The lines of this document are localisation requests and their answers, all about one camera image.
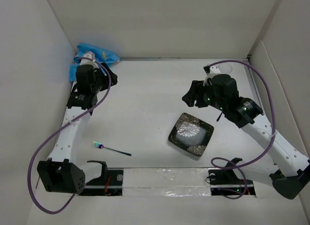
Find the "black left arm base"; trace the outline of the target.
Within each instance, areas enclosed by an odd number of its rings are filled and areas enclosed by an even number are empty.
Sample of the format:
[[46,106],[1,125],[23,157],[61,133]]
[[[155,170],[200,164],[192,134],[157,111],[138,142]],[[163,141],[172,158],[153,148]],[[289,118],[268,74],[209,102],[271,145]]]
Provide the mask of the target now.
[[109,168],[105,179],[99,177],[88,182],[80,196],[122,196],[124,170]]

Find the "blue space-print cloth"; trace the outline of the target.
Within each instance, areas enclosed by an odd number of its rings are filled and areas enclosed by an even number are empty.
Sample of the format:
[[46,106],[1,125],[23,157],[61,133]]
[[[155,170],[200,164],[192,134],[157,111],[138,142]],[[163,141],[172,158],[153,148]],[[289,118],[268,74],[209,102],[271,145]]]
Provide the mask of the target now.
[[94,57],[91,59],[95,59],[96,61],[103,63],[105,62],[108,67],[111,67],[121,61],[121,58],[117,56],[115,53],[105,50],[103,48],[96,47],[91,44],[87,43],[80,43],[78,46],[77,55],[73,58],[72,63],[70,64],[69,69],[69,81],[75,82],[76,81],[76,70],[79,66],[81,60],[78,60],[80,57],[86,57],[88,52],[92,52]]

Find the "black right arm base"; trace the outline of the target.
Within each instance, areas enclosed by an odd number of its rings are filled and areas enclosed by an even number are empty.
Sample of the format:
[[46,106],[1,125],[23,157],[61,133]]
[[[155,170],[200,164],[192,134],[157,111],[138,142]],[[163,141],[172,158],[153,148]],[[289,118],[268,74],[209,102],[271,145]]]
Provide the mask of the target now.
[[209,168],[205,182],[210,185],[211,196],[237,197],[245,190],[244,179],[239,179],[232,170]]

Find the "iridescent fork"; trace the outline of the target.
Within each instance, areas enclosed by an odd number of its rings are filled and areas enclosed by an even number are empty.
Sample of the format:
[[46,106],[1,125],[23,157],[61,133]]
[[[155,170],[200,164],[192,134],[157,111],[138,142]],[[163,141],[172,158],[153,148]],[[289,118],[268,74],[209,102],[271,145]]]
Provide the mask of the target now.
[[98,149],[106,149],[106,150],[117,152],[117,153],[120,153],[120,154],[123,154],[123,155],[126,155],[126,156],[132,156],[131,153],[127,153],[127,152],[123,152],[123,151],[120,151],[120,150],[111,149],[111,148],[108,148],[108,147],[104,146],[103,144],[95,142],[95,141],[93,141],[93,146],[98,148]]

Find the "black floral square plate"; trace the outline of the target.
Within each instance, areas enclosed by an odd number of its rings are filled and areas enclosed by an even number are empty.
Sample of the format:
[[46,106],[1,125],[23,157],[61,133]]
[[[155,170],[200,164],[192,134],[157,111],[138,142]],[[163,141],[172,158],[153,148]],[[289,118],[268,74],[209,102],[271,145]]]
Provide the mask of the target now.
[[171,130],[168,141],[196,157],[201,157],[213,132],[212,125],[188,113],[182,113]]

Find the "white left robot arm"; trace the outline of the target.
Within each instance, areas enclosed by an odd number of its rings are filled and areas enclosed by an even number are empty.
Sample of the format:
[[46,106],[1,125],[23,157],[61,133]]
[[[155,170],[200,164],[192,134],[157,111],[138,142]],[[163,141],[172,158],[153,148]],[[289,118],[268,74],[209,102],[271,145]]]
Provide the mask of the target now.
[[82,55],[66,105],[64,129],[47,160],[38,163],[39,177],[48,192],[79,195],[87,184],[101,185],[108,180],[104,161],[90,160],[77,165],[81,136],[92,116],[91,108],[98,102],[97,95],[117,83],[117,75],[106,64],[101,69],[94,59],[95,54],[91,51]]

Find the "clear plastic cup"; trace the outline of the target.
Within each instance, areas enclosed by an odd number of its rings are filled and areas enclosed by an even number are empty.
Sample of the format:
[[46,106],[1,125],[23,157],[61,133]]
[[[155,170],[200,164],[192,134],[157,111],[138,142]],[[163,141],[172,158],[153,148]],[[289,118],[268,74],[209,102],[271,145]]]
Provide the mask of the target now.
[[227,62],[220,63],[217,65],[217,67],[222,74],[230,74],[233,69],[233,67]]

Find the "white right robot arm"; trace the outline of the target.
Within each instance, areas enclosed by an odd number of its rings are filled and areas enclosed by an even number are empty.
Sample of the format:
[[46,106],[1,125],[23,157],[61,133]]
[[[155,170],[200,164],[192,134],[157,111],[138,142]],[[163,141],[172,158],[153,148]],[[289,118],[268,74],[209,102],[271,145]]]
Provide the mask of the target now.
[[310,160],[293,147],[277,130],[276,118],[269,87],[266,92],[271,109],[269,120],[263,109],[250,98],[239,96],[237,83],[228,74],[221,73],[219,62],[204,66],[205,80],[192,81],[189,91],[182,100],[189,107],[211,106],[234,123],[244,133],[251,136],[263,152],[251,161],[241,158],[227,160],[220,171],[229,183],[241,180],[257,181],[271,185],[286,199],[296,196],[310,181]]

